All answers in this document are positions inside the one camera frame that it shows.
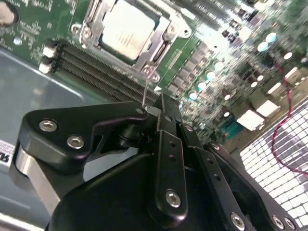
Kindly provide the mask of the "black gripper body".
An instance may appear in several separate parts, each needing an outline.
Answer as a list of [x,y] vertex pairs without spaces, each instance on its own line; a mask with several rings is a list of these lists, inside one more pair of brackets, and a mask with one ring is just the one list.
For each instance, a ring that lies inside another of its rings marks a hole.
[[137,155],[70,191],[50,231],[214,231],[209,191],[184,169],[182,151]]

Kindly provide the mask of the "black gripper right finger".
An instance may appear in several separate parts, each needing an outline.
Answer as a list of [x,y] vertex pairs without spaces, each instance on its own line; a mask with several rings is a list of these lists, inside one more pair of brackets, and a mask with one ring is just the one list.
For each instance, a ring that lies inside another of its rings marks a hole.
[[299,225],[220,144],[202,145],[184,123],[177,100],[169,113],[183,142],[184,164],[195,171],[199,205],[213,231],[298,231]]

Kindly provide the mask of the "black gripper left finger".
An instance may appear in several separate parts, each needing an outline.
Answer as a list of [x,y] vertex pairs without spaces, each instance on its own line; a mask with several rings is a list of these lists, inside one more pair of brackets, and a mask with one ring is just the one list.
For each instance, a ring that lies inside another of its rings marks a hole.
[[162,94],[136,102],[36,110],[20,126],[10,175],[53,215],[73,189],[137,155],[182,151],[177,123]]

